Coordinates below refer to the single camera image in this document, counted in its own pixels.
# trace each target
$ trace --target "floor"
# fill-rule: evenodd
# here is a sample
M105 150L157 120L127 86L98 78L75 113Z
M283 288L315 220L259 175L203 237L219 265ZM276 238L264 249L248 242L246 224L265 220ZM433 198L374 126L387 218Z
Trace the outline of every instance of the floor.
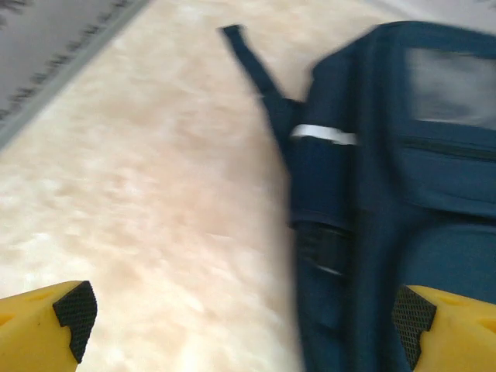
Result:
M394 17L359 0L155 0L0 153L0 297L90 280L79 372L301 370L287 175L216 27L292 98Z

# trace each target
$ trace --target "reflective strip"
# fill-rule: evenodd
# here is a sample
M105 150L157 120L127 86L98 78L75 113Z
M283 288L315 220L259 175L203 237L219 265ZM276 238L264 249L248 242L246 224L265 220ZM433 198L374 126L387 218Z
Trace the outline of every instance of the reflective strip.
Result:
M357 137L355 133L344 133L336 128L327 126L310 126L308 124L300 124L291 132L291 138L300 137L315 137L322 140L332 141L336 145L356 145Z

